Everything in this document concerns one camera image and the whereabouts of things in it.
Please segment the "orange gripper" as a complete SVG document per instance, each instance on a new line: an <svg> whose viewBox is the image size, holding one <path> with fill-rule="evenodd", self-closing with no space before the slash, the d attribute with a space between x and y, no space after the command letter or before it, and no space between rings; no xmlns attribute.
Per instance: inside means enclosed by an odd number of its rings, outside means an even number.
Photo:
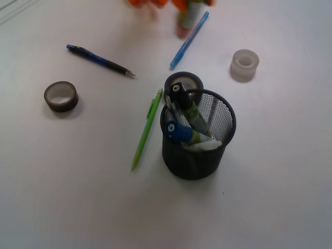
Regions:
<svg viewBox="0 0 332 249"><path fill-rule="evenodd" d="M147 3L148 1L142 1L142 0L129 0L129 3L132 6L140 6L144 3ZM158 7L163 7L168 0L152 0L150 1L153 4L155 4ZM188 10L190 5L193 5L194 3L202 3L207 6L212 6L214 4L214 0L201 0L201 1L190 1L190 0L172 0L172 3L178 10Z"/></svg>

